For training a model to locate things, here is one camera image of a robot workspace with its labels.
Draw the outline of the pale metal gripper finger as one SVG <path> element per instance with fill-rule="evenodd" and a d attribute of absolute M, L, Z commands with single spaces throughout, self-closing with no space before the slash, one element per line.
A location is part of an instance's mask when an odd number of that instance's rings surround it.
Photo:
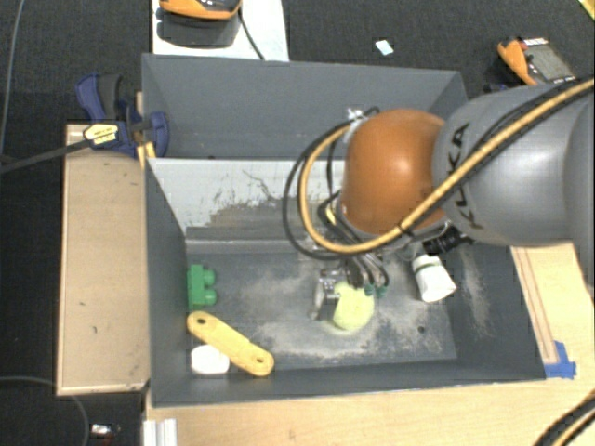
<path fill-rule="evenodd" d="M 326 305 L 326 295 L 328 292 L 327 282 L 318 282 L 313 290 L 312 304 L 309 316 L 312 320 L 328 320 L 328 306 Z"/>
<path fill-rule="evenodd" d="M 319 308 L 319 321 L 333 321 L 340 301 L 340 294 L 325 294 Z"/>

